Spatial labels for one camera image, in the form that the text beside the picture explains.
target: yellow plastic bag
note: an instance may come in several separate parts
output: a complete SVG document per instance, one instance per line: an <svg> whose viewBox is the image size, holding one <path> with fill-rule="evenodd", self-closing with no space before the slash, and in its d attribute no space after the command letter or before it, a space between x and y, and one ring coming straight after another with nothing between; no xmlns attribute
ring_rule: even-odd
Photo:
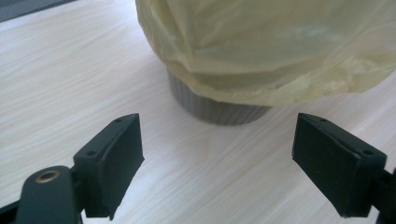
<svg viewBox="0 0 396 224"><path fill-rule="evenodd" d="M156 54L196 94L286 105L396 70L395 0L136 0Z"/></svg>

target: plastic bag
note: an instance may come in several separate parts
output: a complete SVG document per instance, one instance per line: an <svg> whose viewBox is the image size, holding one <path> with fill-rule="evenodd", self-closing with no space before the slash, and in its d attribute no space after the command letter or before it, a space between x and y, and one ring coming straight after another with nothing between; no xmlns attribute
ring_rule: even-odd
<svg viewBox="0 0 396 224"><path fill-rule="evenodd" d="M396 69L394 0L136 0L172 74L220 102L366 91Z"/></svg>

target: wood grain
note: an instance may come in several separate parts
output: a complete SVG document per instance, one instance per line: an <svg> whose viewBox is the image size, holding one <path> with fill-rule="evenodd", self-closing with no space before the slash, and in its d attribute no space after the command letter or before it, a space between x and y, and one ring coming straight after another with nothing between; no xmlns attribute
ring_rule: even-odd
<svg viewBox="0 0 396 224"><path fill-rule="evenodd" d="M140 113L144 161L113 223L375 223L342 219L291 159L297 114L324 117L396 165L396 74L370 91L272 108L248 125L173 99L134 1L77 1L0 23L0 206L111 120ZM108 223L86 219L85 223Z"/></svg>

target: table surface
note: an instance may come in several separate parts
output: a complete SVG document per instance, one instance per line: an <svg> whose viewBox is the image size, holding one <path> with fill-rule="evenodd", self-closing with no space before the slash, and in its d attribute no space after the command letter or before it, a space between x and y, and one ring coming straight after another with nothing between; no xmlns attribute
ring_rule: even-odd
<svg viewBox="0 0 396 224"><path fill-rule="evenodd" d="M342 219L291 159L299 112L342 126L396 165L396 74L365 93L274 107L248 125L180 107L134 1L77 1L0 23L0 206L111 120L139 113L146 160L113 223L375 223ZM108 223L106 218L85 223Z"/></svg>

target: light wood surface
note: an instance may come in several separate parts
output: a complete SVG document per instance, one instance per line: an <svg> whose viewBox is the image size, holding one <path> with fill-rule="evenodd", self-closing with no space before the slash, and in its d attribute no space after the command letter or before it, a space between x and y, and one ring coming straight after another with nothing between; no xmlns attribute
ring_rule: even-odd
<svg viewBox="0 0 396 224"><path fill-rule="evenodd" d="M111 120L139 113L146 160L112 223L375 223L342 219L291 159L297 114L324 117L396 166L396 74L361 94L272 108L248 125L195 119L172 97L134 1L77 1L0 23L0 206ZM85 223L108 223L86 219Z"/></svg>

